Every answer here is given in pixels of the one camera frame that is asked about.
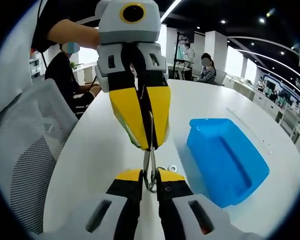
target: white table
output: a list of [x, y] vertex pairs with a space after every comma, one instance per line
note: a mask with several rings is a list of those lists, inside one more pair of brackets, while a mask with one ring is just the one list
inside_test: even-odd
[[[191, 81], [168, 83], [170, 136], [155, 153], [157, 165], [175, 164], [180, 174], [186, 170], [188, 182], [196, 183], [192, 190], [202, 191], [200, 172], [186, 148], [189, 121], [231, 119], [263, 156], [270, 174], [245, 201], [225, 210], [242, 231], [267, 236], [286, 216], [300, 189], [300, 155], [295, 145], [266, 112], [232, 89]], [[142, 165], [143, 152], [130, 143], [113, 116], [108, 94], [100, 93], [74, 128], [55, 166], [45, 201], [44, 231], [60, 227], [81, 200], [106, 192], [120, 171]], [[135, 239], [164, 239], [157, 207], [156, 195], [143, 191]]]
[[85, 63], [79, 65], [76, 69], [73, 70], [73, 75], [79, 85], [91, 83], [94, 80], [96, 76], [94, 66], [96, 64], [96, 62]]
[[[174, 69], [174, 64], [173, 63], [166, 63], [168, 66], [169, 70]], [[175, 64], [175, 70], [178, 71], [179, 76], [181, 77], [181, 80], [185, 80], [185, 71], [189, 71], [190, 68], [184, 67], [184, 63], [176, 63]]]

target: metal washer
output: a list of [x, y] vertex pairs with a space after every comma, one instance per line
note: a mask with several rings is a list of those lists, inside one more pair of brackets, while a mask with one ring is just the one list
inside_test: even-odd
[[168, 171], [173, 172], [173, 173], [176, 173], [176, 172], [178, 171], [178, 168], [177, 168], [176, 165], [170, 165], [170, 166], [168, 167]]

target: woman with long hair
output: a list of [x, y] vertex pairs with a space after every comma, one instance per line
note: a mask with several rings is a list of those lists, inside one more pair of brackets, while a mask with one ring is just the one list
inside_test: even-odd
[[212, 60], [211, 56], [205, 52], [201, 56], [201, 63], [203, 66], [201, 77], [199, 77], [195, 81], [201, 83], [213, 84], [215, 82], [215, 78], [217, 75], [214, 61]]

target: potted plant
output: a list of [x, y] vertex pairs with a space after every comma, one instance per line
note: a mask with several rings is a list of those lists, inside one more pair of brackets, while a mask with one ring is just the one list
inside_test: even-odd
[[75, 69], [75, 68], [76, 68], [76, 64], [75, 64], [73, 61], [70, 62], [70, 66], [71, 66], [72, 69]]

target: white column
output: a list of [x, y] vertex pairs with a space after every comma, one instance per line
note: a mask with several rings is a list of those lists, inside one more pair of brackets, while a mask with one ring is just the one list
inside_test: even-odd
[[228, 53], [228, 38], [217, 31], [205, 33], [204, 52], [211, 55], [215, 69], [225, 71]]
[[248, 58], [243, 58], [243, 63], [242, 63], [242, 70], [241, 70], [241, 77], [244, 78], [246, 75], [247, 71], [247, 63], [248, 63]]

